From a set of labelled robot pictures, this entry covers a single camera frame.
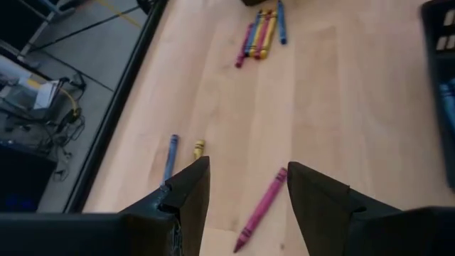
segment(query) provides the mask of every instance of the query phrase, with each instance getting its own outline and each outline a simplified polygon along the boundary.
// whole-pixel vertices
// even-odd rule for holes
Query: red crayon
[[[273,203],[273,200],[277,197],[279,189],[283,186],[286,178],[287,170],[285,168],[281,168],[272,184],[270,184],[269,189],[259,202],[259,205],[256,207],[255,212],[248,220],[247,225],[240,233],[239,238],[237,239],[237,244],[235,244],[234,253],[240,250],[240,248],[242,248],[243,245],[245,245],[251,238],[262,217],[264,217],[265,213],[269,210],[269,207]]]
[[[237,68],[241,68],[243,65],[243,60],[245,59],[245,47],[247,47],[248,37],[250,36],[251,28],[253,27],[253,25],[254,25],[253,23],[248,25],[247,34],[245,35],[242,48],[240,49],[239,55],[237,55],[237,62],[235,63],[235,66]]]
[[[259,35],[259,41],[257,42],[256,52],[255,52],[255,59],[260,60],[261,56],[261,48],[264,44],[265,35],[267,35],[267,27],[269,26],[270,16],[272,15],[272,10],[267,12],[265,16],[264,25],[261,28],[261,34]]]

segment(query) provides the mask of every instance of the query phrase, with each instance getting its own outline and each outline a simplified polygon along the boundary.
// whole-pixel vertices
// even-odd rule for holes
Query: crayon tip
[[[245,242],[243,242],[242,240],[237,240],[237,243],[235,244],[234,248],[234,253],[238,252],[238,250],[240,250],[240,248],[242,248],[243,245],[245,245]]]

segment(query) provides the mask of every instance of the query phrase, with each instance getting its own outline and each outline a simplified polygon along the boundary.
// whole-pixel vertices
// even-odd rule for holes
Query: floor
[[[125,11],[137,5],[135,0],[106,0],[106,2],[119,11]],[[91,1],[67,19],[47,26],[35,45],[41,46],[113,15],[114,13],[106,7]],[[127,15],[140,24],[143,24],[146,19],[146,15],[140,9]],[[44,49],[45,52],[70,64],[88,77],[84,77],[87,90],[79,102],[85,117],[85,129],[77,140],[70,142],[65,148],[73,154],[71,160],[65,163],[63,155],[61,153],[59,155],[60,163],[57,170],[65,169],[67,171],[65,176],[68,176],[64,181],[60,181],[59,178],[56,181],[53,179],[49,181],[38,211],[61,212],[63,210],[139,33],[140,28],[123,18],[116,18]],[[30,53],[27,57],[28,60],[39,61],[41,64],[39,70],[52,78],[71,77],[75,74],[72,68],[49,58],[40,51]],[[70,108],[70,103],[67,101],[60,114],[65,114]]]
[[[85,206],[119,211],[205,139],[210,205],[201,255],[231,255],[275,173],[299,161],[401,209],[455,206],[429,87],[424,0],[284,0],[289,44],[234,67],[266,1],[172,0]],[[283,190],[239,255],[305,255]]]

